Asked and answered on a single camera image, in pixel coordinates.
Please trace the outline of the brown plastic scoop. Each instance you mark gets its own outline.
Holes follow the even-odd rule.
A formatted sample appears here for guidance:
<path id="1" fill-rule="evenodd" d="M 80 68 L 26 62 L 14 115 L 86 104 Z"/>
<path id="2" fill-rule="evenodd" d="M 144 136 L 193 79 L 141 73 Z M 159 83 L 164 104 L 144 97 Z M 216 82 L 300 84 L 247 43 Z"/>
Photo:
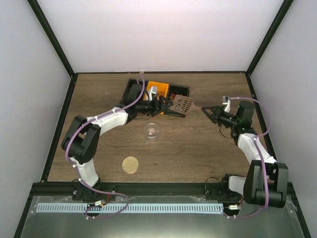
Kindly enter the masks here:
<path id="1" fill-rule="evenodd" d="M 190 111 L 201 111 L 202 107 L 196 106 L 193 98 L 176 95 L 173 99 L 173 105 L 170 107 L 170 110 L 187 115 Z"/>

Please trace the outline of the black candy bin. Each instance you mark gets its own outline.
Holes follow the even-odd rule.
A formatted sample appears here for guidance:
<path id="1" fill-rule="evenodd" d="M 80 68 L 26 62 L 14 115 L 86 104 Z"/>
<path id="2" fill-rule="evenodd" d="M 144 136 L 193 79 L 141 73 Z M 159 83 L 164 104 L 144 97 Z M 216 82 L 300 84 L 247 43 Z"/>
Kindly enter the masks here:
<path id="1" fill-rule="evenodd" d="M 137 106 L 143 100 L 143 98 L 146 94 L 147 85 L 148 85 L 147 80 L 145 80 L 145 82 L 143 82 L 141 79 L 139 79 L 139 83 L 137 83 L 136 79 L 129 78 L 129 80 L 126 84 L 126 88 L 123 92 L 120 104 L 123 107 L 126 107 L 126 106 L 132 104 L 139 97 L 139 95 L 142 91 L 142 87 L 144 86 L 144 91 L 143 91 L 142 97 L 134 105 L 132 105 L 131 108 Z"/>
<path id="2" fill-rule="evenodd" d="M 167 99 L 173 103 L 173 107 L 168 108 L 163 112 L 164 115 L 185 118 L 185 114 L 180 113 L 178 108 L 179 102 L 182 102 L 184 97 L 189 97 L 190 87 L 170 84 L 167 90 Z"/>

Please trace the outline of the clear round container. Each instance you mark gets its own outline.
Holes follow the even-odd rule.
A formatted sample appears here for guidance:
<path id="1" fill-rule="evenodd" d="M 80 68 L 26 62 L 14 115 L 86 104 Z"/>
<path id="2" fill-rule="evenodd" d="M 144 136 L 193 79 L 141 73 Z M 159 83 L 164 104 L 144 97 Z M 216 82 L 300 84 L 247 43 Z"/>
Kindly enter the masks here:
<path id="1" fill-rule="evenodd" d="M 160 129 L 155 123 L 149 123 L 144 128 L 144 136 L 148 141 L 155 141 L 159 138 Z"/>

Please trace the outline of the orange candy bin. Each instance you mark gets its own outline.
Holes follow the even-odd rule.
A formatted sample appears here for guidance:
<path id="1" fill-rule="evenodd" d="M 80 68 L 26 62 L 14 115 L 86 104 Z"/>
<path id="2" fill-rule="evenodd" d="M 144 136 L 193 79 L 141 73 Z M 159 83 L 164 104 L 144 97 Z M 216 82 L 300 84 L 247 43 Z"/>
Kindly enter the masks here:
<path id="1" fill-rule="evenodd" d="M 148 81 L 147 89 L 149 89 L 151 86 L 156 86 L 158 88 L 157 96 L 154 99 L 159 100 L 159 96 L 167 96 L 167 90 L 169 87 L 169 84 L 167 83 L 160 83 L 156 81 Z"/>

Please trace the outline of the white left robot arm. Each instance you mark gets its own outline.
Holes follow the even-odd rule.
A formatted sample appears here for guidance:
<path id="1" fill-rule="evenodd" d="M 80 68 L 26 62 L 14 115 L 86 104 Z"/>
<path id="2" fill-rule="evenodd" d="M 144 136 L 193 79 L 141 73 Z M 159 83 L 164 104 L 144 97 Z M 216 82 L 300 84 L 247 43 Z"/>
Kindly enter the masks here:
<path id="1" fill-rule="evenodd" d="M 123 94 L 120 103 L 111 110 L 87 118 L 78 115 L 73 119 L 61 147 L 65 152 L 65 159 L 77 170 L 78 181 L 88 199 L 96 200 L 102 193 L 101 181 L 93 161 L 100 136 L 129 123 L 138 114 L 155 117 L 173 105 L 173 102 L 164 96 L 145 101 L 145 91 L 145 86 L 133 84 L 128 92 Z"/>

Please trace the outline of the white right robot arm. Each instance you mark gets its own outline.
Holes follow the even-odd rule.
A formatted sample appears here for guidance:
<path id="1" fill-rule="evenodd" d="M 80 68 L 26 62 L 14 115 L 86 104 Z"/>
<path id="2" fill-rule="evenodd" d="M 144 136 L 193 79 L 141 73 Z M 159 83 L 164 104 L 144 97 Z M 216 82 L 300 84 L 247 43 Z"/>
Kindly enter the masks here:
<path id="1" fill-rule="evenodd" d="M 260 135 L 252 127 L 255 105 L 241 101 L 235 114 L 230 113 L 228 107 L 228 104 L 202 107 L 202 111 L 214 124 L 231 130 L 231 139 L 243 151 L 250 167 L 246 177 L 229 175 L 227 183 L 220 187 L 221 196 L 230 200 L 239 193 L 249 204 L 283 208 L 288 167 L 277 162 L 262 146 Z"/>

